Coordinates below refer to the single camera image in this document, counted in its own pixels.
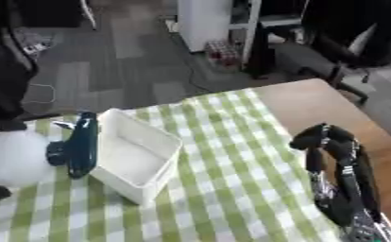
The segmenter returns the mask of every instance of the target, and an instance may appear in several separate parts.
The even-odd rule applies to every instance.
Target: shelf
[[[248,23],[241,23],[241,24],[230,24],[229,30],[238,30],[238,29],[247,29]]]
[[[299,26],[301,18],[294,15],[273,15],[260,18],[263,27],[271,26]]]

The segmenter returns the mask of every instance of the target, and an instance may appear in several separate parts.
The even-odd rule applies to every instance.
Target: wooden tabletop
[[[260,87],[256,92],[293,135],[323,122],[356,135],[373,163],[382,210],[391,220],[391,136],[385,130],[320,79]]]

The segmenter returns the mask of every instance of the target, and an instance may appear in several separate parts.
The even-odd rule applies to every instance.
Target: chair leg
[[[341,90],[344,90],[344,91],[347,91],[349,93],[352,93],[354,95],[357,95],[360,97],[360,104],[365,104],[367,102],[367,100],[369,99],[369,97],[367,96],[367,94],[365,94],[364,92],[358,90],[357,88],[354,88],[350,85],[347,85],[346,83],[343,83],[343,82],[340,82],[338,83],[337,89],[341,89]]]

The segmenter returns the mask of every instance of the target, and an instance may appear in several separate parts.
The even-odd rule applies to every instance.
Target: robotic hand
[[[317,125],[291,142],[292,148],[307,150],[316,207],[341,228],[349,242],[391,242],[391,222],[381,212],[380,197],[365,148],[354,136],[336,126]],[[327,181],[320,148],[336,160],[336,185]]]

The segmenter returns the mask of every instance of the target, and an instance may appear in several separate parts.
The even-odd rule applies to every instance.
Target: chair armrest
[[[348,65],[357,66],[361,64],[361,58],[356,56],[354,53],[349,51],[348,48],[343,45],[336,43],[330,38],[324,35],[316,36],[316,42],[322,49],[318,49],[323,56],[334,62],[343,62]]]

